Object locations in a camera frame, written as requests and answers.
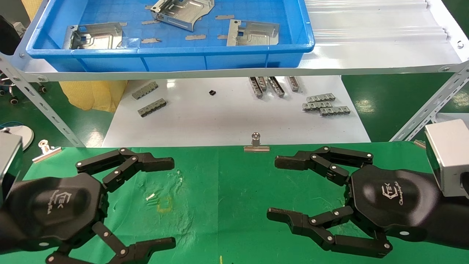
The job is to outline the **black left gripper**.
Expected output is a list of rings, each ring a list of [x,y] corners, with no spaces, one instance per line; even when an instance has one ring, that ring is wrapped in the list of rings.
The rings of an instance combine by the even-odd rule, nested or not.
[[[13,184],[11,189],[11,251],[42,251],[59,247],[47,264],[88,264],[69,256],[94,235],[115,252],[109,264],[147,264],[157,251],[174,249],[174,237],[125,246],[102,222],[114,192],[137,172],[174,169],[171,157],[155,158],[120,148],[77,162],[73,177],[44,177]],[[101,183],[92,175],[112,169]]]

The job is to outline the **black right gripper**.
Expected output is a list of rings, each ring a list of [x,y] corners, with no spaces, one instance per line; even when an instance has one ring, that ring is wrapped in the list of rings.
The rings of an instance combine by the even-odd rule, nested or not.
[[[372,153],[330,146],[298,151],[292,157],[275,157],[276,168],[309,169],[340,187],[350,182],[349,206],[313,217],[269,208],[267,218],[287,224],[292,234],[310,238],[324,251],[376,259],[384,258],[393,249],[386,235],[405,241],[431,240],[432,215],[440,199],[434,177],[409,169],[368,165],[373,164],[373,157]],[[362,168],[350,176],[342,165]],[[328,230],[351,219],[371,238],[334,235]]]

